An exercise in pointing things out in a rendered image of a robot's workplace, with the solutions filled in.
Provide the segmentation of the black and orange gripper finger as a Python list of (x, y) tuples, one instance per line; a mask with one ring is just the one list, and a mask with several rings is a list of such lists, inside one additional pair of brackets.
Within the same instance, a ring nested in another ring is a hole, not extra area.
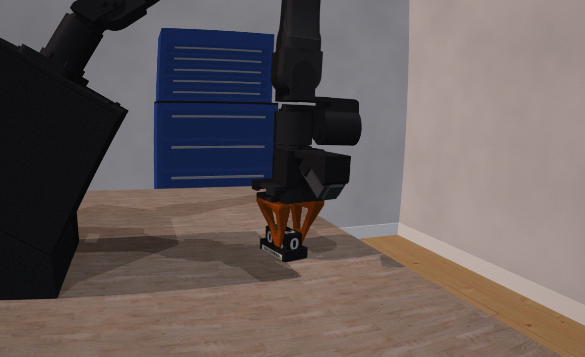
[[(310, 229), (311, 224), (314, 222), (315, 218), (318, 216), (318, 213), (321, 212), (322, 207), (324, 206), (325, 201), (311, 201), (311, 202), (302, 202), (302, 203), (294, 203), (291, 204), (291, 212), (292, 212), (292, 221), (294, 225), (294, 230), (297, 232), (302, 233), (302, 242)], [(305, 221), (301, 228), (301, 213), (302, 213), (302, 206), (308, 209), (307, 215), (305, 217)]]
[[(285, 236), (286, 224), (288, 222), (291, 205), (281, 202), (269, 202), (257, 197), (259, 208), (269, 225), (270, 234), (275, 246), (281, 247)], [(276, 215), (278, 232), (275, 226), (273, 213)]]

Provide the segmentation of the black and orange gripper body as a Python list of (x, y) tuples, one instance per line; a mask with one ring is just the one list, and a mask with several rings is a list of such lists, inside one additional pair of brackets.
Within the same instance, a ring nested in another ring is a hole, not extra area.
[[(274, 148), (298, 150), (298, 145), (274, 144)], [(323, 201), (321, 197), (317, 198), (310, 185), (285, 187), (273, 183), (273, 160), (274, 158), (272, 159), (272, 178), (252, 180), (253, 190), (266, 189), (265, 192), (257, 192), (257, 197), (269, 202), (281, 202), (284, 204)]]

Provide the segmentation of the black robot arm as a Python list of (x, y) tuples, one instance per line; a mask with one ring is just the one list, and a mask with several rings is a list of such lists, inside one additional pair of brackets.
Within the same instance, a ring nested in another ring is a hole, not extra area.
[[(160, 0), (77, 0), (64, 15), (40, 52), (22, 44), (21, 54), (56, 74), (87, 86), (84, 67), (105, 30), (122, 30), (147, 14)], [(310, 185), (317, 198), (337, 199), (349, 182), (351, 156), (311, 148), (317, 145), (356, 145), (362, 134), (359, 102), (355, 99), (315, 97), (322, 78), (320, 34), (321, 0), (282, 0), (276, 51), (270, 81), (275, 102), (273, 143), (298, 145), (298, 150), (274, 148), (273, 183)], [(85, 19), (85, 20), (84, 20)], [(59, 65), (60, 64), (60, 65)], [(314, 113), (314, 115), (313, 115)]]

